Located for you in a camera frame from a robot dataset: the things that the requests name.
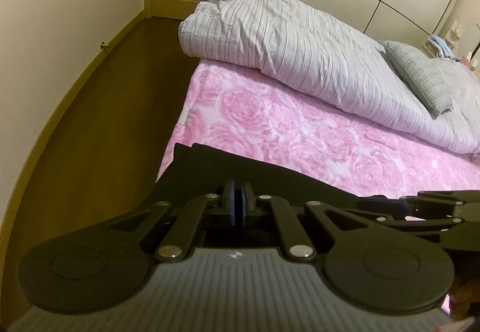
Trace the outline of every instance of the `bedding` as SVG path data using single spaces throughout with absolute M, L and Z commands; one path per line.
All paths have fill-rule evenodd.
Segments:
M 453 111 L 436 119 L 391 69 L 380 43 L 298 0 L 208 0 L 179 26 L 190 56 L 260 69 L 323 102 L 455 153 L 480 152 L 480 86 L 450 62 Z
M 385 41 L 382 44 L 397 74 L 427 110 L 435 116 L 452 111 L 452 90 L 424 53 L 405 43 Z
M 255 69 L 201 60 L 159 176 L 176 142 L 201 143 L 301 172 L 360 196 L 480 189 L 480 167 L 407 133 L 301 94 Z

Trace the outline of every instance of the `baseboard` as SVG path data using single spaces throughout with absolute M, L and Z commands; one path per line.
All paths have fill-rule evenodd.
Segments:
M 74 101 L 76 95 L 87 82 L 88 78 L 97 69 L 100 63 L 105 59 L 109 52 L 127 35 L 130 30 L 140 22 L 144 17 L 143 11 L 135 16 L 131 21 L 124 26 L 110 41 L 110 47 L 108 49 L 101 50 L 95 58 L 89 63 L 85 70 L 78 76 L 76 81 L 70 87 L 68 92 L 62 98 L 57 108 L 53 111 L 49 120 L 46 122 L 44 128 L 40 132 L 40 135 L 35 141 L 35 144 L 27 157 L 27 160 L 23 164 L 22 171 L 18 176 L 17 182 L 13 192 L 11 193 L 8 201 L 5 214 L 3 216 L 3 222 L 0 231 L 0 297 L 2 295 L 2 279 L 3 279 L 3 266 L 5 265 L 5 257 L 7 253 L 8 242 L 10 239 L 11 230 L 14 225 L 15 217 L 17 215 L 18 207 L 23 198 L 23 193 L 27 187 L 28 181 L 32 176 L 33 170 L 37 165 L 40 155 L 44 151 L 47 142 L 49 141 L 53 131 L 57 127 L 58 123 L 62 119 L 63 115 L 70 107 L 70 104 Z

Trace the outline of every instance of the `human hand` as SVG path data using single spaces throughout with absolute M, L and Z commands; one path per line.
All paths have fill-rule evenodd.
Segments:
M 450 295 L 450 316 L 459 321 L 467 316 L 470 305 L 480 302 L 480 278 L 464 279 L 455 276 Z

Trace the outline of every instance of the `pink floral bed sheet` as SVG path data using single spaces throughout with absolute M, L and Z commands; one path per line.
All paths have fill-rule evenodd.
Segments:
M 359 196 L 480 189 L 480 166 L 299 93 L 256 69 L 201 60 L 160 166 L 176 142 L 284 166 Z

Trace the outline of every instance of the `gray pillow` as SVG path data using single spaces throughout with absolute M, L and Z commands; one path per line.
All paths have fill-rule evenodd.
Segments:
M 397 74 L 427 110 L 435 116 L 452 111 L 452 90 L 424 53 L 405 43 L 382 44 Z

